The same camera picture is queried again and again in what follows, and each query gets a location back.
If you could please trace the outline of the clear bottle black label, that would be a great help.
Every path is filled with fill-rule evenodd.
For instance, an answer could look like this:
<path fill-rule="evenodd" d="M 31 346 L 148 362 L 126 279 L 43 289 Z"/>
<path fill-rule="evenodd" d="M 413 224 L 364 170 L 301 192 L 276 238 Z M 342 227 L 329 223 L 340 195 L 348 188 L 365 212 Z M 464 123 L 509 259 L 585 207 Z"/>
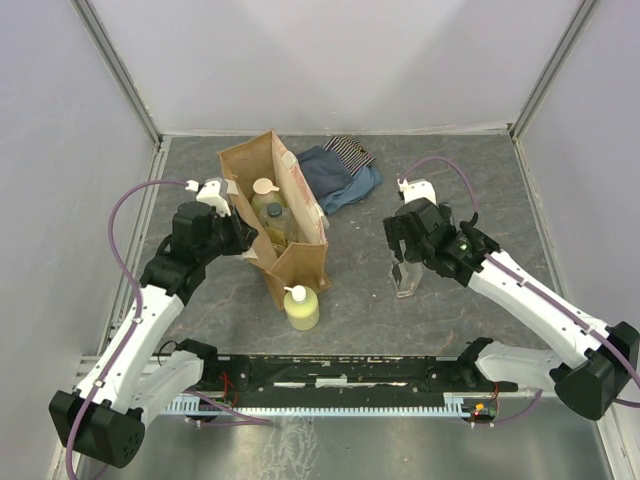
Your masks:
<path fill-rule="evenodd" d="M 413 296 L 423 277 L 423 265 L 407 261 L 392 261 L 390 278 L 393 280 L 397 298 Z"/>

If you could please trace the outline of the green bottle with pump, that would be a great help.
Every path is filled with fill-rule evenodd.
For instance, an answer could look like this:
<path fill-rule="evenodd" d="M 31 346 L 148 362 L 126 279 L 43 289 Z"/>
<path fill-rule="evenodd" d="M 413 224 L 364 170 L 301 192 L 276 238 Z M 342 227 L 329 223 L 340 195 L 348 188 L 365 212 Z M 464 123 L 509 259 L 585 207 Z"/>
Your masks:
<path fill-rule="evenodd" d="M 283 208 L 287 207 L 284 198 L 280 195 L 280 188 L 269 178 L 262 177 L 255 180 L 252 188 L 254 195 L 251 199 L 251 207 L 257 218 L 260 218 L 263 208 L 271 203 L 278 203 Z"/>

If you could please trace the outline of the clear bottle yellow label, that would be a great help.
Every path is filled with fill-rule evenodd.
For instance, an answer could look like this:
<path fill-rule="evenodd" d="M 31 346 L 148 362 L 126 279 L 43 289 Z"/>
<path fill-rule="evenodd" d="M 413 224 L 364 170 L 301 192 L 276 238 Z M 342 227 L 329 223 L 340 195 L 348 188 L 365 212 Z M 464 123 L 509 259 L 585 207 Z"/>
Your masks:
<path fill-rule="evenodd" d="M 289 208 L 269 203 L 262 207 L 259 219 L 272 244 L 286 248 L 297 241 L 297 226 Z"/>

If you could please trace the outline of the brown canvas bag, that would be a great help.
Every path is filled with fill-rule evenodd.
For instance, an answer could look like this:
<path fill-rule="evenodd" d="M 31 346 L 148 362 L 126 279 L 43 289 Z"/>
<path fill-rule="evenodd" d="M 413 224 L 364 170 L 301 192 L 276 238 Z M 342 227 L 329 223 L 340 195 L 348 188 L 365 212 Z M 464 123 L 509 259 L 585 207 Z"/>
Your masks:
<path fill-rule="evenodd" d="M 296 156 L 271 130 L 219 153 L 223 177 L 235 184 L 231 201 L 241 218 L 259 235 L 248 261 L 258 268 L 278 309 L 283 308 L 286 286 L 301 284 L 319 293 L 331 287 L 325 272 L 328 225 Z M 292 210 L 298 240 L 278 250 L 251 207 L 255 181 L 266 178 L 279 188 Z"/>

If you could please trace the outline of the yellow bottle white cap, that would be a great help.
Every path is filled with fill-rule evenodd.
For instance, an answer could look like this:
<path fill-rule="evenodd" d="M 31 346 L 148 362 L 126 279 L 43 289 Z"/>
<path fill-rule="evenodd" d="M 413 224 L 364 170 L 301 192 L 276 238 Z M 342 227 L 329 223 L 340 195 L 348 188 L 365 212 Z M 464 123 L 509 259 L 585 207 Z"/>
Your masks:
<path fill-rule="evenodd" d="M 295 285 L 285 287 L 284 310 L 293 328 L 307 331 L 319 321 L 319 301 L 317 294 L 310 287 Z"/>

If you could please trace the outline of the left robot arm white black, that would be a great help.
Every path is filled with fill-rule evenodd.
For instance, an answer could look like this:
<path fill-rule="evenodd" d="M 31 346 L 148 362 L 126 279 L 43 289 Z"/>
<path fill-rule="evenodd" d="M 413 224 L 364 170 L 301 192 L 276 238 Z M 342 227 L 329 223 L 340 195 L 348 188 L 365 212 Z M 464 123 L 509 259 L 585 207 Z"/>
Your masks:
<path fill-rule="evenodd" d="M 106 465 L 123 468 L 141 447 L 146 428 L 190 387 L 209 390 L 220 379 L 215 347 L 187 339 L 150 376 L 142 372 L 171 323 L 220 256 L 248 252 L 257 229 L 232 209 L 192 201 L 178 207 L 172 231 L 135 285 L 136 300 L 92 371 L 48 406 L 61 443 Z"/>

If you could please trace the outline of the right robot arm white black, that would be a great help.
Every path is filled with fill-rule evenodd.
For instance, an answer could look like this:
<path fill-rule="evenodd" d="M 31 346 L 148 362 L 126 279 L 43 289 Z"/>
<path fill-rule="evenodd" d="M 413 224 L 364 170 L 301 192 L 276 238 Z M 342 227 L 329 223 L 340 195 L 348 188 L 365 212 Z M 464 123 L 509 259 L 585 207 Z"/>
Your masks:
<path fill-rule="evenodd" d="M 419 264 L 501 306 L 547 345 L 544 350 L 485 340 L 457 367 L 459 382 L 478 391 L 491 381 L 552 390 L 573 412 L 601 419 L 639 374 L 639 332 L 611 325 L 572 305 L 528 274 L 471 219 L 454 223 L 446 204 L 406 202 L 383 221 L 394 259 Z"/>

